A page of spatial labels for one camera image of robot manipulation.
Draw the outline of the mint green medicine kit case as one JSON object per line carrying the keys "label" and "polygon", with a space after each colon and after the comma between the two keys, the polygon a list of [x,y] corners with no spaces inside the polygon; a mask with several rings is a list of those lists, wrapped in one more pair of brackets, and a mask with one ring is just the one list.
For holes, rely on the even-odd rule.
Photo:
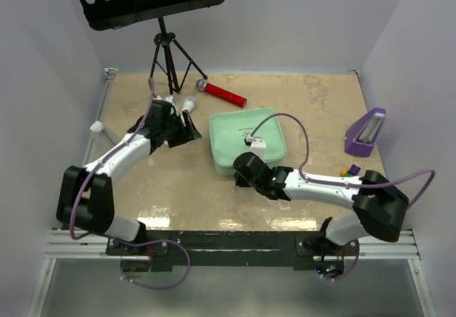
{"label": "mint green medicine kit case", "polygon": [[[209,139],[214,167],[218,175],[232,176],[233,161],[240,154],[249,151],[245,137],[275,111],[269,107],[217,113],[209,119]],[[272,118],[265,122],[255,137],[266,143],[263,160],[271,167],[277,166],[286,155],[286,143],[280,122]]]}

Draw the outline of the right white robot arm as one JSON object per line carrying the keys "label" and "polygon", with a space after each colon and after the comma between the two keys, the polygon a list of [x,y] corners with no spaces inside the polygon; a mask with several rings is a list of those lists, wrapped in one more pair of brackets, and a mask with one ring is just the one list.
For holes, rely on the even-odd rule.
{"label": "right white robot arm", "polygon": [[368,170],[361,177],[329,177],[292,167],[269,167],[246,152],[233,162],[239,187],[251,187],[270,200],[308,200],[342,207],[344,217],[327,219],[317,238],[319,250],[335,254],[350,241],[371,236],[394,243],[399,239],[409,199],[382,174]]}

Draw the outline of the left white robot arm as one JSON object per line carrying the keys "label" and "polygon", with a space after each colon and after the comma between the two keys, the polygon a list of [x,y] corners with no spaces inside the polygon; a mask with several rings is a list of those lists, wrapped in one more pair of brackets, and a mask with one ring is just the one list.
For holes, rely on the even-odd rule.
{"label": "left white robot arm", "polygon": [[56,218],[89,234],[122,239],[131,254],[147,248],[143,223],[115,213],[113,187],[131,168],[163,145],[184,145],[202,136],[190,113],[195,105],[187,99],[180,111],[167,100],[153,100],[120,140],[97,160],[83,167],[70,166],[63,174]]}

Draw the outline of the white toy microphone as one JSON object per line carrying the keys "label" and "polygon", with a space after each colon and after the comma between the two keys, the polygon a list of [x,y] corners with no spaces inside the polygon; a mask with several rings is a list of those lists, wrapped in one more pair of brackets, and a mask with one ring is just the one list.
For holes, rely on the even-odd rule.
{"label": "white toy microphone", "polygon": [[181,111],[188,111],[191,113],[197,105],[197,99],[194,96],[188,96],[184,99]]}

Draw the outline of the red toy microphone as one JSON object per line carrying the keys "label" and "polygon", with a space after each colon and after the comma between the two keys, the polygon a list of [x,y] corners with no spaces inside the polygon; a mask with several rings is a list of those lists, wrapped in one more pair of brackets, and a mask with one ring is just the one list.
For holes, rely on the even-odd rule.
{"label": "red toy microphone", "polygon": [[198,89],[198,91],[213,95],[216,98],[220,98],[240,108],[244,108],[247,104],[246,98],[235,93],[232,93],[228,90],[225,90],[223,88],[220,88],[211,83],[208,83],[205,79],[199,79],[196,82],[196,88]]}

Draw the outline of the white plastic stand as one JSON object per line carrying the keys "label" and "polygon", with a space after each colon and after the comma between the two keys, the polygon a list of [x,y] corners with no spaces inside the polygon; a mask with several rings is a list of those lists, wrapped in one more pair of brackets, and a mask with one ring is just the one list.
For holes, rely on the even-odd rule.
{"label": "white plastic stand", "polygon": [[121,141],[121,137],[98,120],[90,126],[90,134],[96,148],[102,153],[108,152]]}

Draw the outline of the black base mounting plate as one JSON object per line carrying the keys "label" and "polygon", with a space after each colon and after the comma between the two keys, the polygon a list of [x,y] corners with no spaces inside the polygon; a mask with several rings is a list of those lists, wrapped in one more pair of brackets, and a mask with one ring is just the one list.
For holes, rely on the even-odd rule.
{"label": "black base mounting plate", "polygon": [[318,232],[253,232],[253,231],[172,231],[148,230],[142,241],[156,241],[150,248],[153,271],[171,271],[186,266],[183,252],[166,241],[182,245],[193,266],[260,266],[291,267],[313,270],[317,260],[356,255],[356,245],[349,242],[337,248],[319,251],[315,242]]}

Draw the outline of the toy brick car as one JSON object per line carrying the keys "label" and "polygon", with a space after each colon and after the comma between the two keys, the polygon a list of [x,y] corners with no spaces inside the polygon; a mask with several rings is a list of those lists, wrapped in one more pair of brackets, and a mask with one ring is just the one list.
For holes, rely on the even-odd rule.
{"label": "toy brick car", "polygon": [[342,177],[354,177],[358,176],[361,171],[361,168],[357,165],[351,165],[349,168],[343,169],[341,171]]}

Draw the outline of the purple plastic stand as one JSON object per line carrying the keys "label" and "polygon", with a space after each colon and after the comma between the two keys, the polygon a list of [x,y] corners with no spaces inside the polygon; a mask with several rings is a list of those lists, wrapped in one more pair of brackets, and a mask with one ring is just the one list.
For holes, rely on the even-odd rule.
{"label": "purple plastic stand", "polygon": [[374,108],[359,118],[345,133],[345,152],[354,157],[369,157],[385,118],[384,108]]}

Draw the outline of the aluminium frame rail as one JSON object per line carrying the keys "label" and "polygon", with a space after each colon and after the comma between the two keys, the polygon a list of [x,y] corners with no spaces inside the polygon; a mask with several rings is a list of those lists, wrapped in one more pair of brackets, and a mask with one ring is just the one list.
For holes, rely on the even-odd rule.
{"label": "aluminium frame rail", "polygon": [[[111,88],[114,84],[117,68],[105,68],[105,80],[103,85],[100,104],[98,105],[95,120],[102,120],[109,101]],[[83,161],[95,152],[95,143],[90,136]],[[59,259],[104,259],[107,255],[104,251],[105,238],[95,235],[80,240],[72,240],[66,230],[51,230],[45,246],[44,259],[38,273],[38,279],[33,290],[32,299],[26,316],[41,316],[45,306],[48,289],[55,272],[56,263]]]}

